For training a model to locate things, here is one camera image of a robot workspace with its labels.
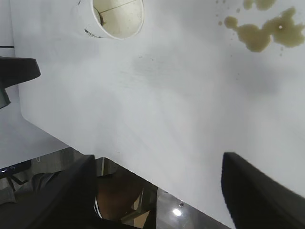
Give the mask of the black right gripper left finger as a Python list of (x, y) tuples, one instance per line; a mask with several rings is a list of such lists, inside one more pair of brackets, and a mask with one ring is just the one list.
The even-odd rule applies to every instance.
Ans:
[(44, 188), (0, 211), (2, 229), (101, 229), (93, 205), (95, 157), (84, 156)]

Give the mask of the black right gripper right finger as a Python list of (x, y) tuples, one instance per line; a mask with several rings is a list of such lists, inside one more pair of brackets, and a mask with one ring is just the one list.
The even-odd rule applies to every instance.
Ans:
[(303, 229), (305, 199), (234, 152), (223, 154), (222, 194), (237, 229)]

